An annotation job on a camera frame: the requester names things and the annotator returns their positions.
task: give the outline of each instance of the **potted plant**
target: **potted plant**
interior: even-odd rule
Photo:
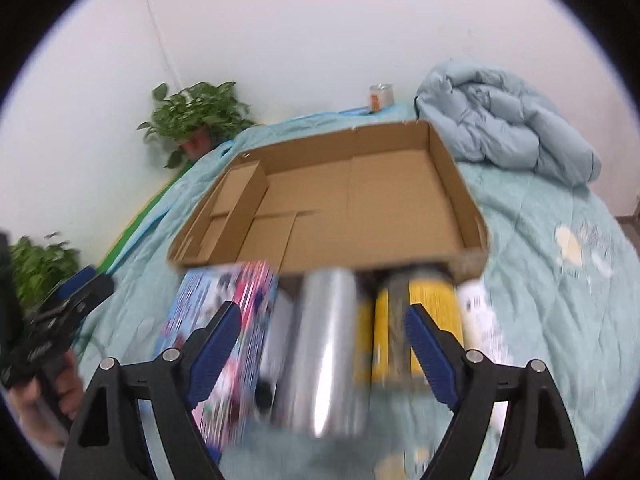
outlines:
[[[152,91],[159,106],[151,120],[138,129],[146,128],[145,140],[172,139],[177,143],[166,168],[179,166],[185,155],[196,161],[254,124],[248,119],[248,105],[236,99],[235,84],[229,81],[213,86],[202,82],[169,97],[166,83]]]
[[[56,232],[45,238],[58,235]],[[67,245],[63,241],[43,247],[23,236],[11,247],[14,287],[25,312],[33,310],[53,288],[78,272],[78,251]]]

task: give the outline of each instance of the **green strip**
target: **green strip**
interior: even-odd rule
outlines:
[[[160,199],[169,190],[169,188],[192,167],[193,163],[187,162],[178,172],[178,174],[146,204],[146,207],[138,214],[138,216],[136,216],[134,221],[129,224],[126,229],[124,229],[123,233],[120,235],[120,238],[118,238],[118,241],[114,244],[109,253],[104,257],[104,260],[98,266],[98,272],[106,272],[109,267],[111,267],[111,264],[118,257],[124,245],[129,241],[129,238],[131,238],[131,235],[136,231],[138,227],[140,227],[140,224],[142,224],[142,221],[145,219],[146,215],[149,213],[149,211],[151,211],[151,208],[158,202],[160,202]]]

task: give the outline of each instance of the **terracotta pot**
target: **terracotta pot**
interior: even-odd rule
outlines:
[[[209,127],[204,124],[193,132],[193,136],[187,142],[181,144],[189,160],[195,162],[211,151],[211,136]]]

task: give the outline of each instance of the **brown cardboard tray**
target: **brown cardboard tray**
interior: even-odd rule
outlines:
[[[447,264],[480,276],[487,230],[440,137],[424,121],[288,140],[238,155],[168,252],[186,267],[267,260],[319,267]]]

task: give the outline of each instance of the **metal tumbler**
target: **metal tumbler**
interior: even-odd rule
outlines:
[[[373,304],[353,271],[305,275],[271,421],[322,436],[355,436],[369,413]]]

